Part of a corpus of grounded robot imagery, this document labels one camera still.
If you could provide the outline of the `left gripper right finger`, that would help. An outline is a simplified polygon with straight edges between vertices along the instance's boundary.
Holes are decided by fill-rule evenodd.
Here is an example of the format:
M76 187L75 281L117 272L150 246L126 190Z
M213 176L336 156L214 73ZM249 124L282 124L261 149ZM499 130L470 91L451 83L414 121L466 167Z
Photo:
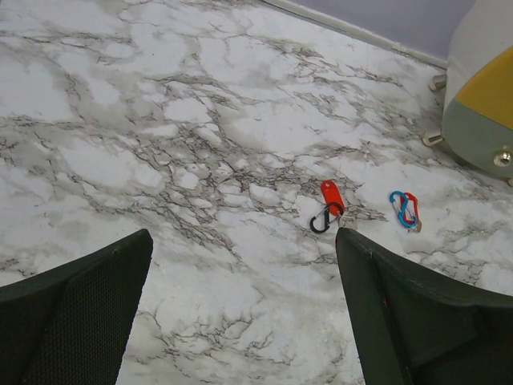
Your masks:
M336 252L367 384L510 384L512 298L340 228Z

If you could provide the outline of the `black S carabiner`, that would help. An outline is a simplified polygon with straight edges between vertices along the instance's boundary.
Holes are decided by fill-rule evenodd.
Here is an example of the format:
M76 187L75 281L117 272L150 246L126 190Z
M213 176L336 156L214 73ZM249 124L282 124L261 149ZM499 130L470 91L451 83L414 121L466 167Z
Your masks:
M332 202L324 205L323 209L309 220L309 228L315 234L322 234L329 230L330 226L338 221L344 214L342 204Z

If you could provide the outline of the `red key tag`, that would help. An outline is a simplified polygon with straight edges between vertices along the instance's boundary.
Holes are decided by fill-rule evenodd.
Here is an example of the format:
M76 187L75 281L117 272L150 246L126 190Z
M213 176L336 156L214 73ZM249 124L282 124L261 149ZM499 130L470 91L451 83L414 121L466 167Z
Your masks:
M324 226L322 230L325 232L332 223L342 218L346 206L338 186L333 180L324 180L321 183L321 195L325 200L325 207L321 214Z

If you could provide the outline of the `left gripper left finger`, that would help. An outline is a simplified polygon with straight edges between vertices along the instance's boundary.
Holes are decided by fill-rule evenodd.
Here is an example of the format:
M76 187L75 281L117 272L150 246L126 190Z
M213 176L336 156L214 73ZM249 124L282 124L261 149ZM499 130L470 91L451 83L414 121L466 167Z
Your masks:
M3 384L114 384L151 264L141 229L1 288Z

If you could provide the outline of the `blue S carabiner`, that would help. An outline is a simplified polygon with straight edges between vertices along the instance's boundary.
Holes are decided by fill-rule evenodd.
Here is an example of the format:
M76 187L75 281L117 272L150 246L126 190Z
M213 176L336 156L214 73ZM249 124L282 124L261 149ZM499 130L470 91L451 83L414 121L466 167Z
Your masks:
M403 213L403 210L406 208L406 203L401 202L402 198L405 197L404 193L405 192L398 191L398 190L393 191L389 196L389 201L394 208L394 211L396 213L396 217L397 217L398 221L405 229L407 229L407 227L405 227L404 224L402 223L402 213Z

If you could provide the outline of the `red tagged key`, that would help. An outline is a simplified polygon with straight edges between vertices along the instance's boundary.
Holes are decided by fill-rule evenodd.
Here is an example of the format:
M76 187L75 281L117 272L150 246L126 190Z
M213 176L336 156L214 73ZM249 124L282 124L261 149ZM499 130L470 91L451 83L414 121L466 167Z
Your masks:
M418 213L418 199L410 192L405 192L404 196L401 202L406 203L406 208L402 213L402 223L409 231L420 233L422 222Z

